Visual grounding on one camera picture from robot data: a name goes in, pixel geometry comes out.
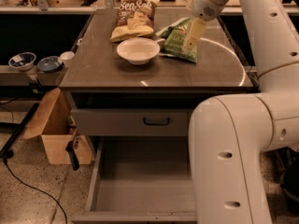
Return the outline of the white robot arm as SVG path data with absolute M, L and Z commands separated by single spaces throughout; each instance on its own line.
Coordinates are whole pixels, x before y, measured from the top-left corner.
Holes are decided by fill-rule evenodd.
M 192 0 L 213 20 L 229 0 Z M 260 90 L 197 106 L 189 151 L 198 224 L 272 224 L 260 154 L 299 140 L 299 37 L 279 0 L 239 0 Z

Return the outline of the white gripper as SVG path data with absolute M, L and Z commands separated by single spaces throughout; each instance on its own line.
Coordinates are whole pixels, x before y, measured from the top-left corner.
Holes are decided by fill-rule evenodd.
M 183 51 L 192 51 L 206 30 L 206 21 L 212 21 L 223 11 L 229 0 L 192 0 L 191 11 L 196 19 L 188 26 Z

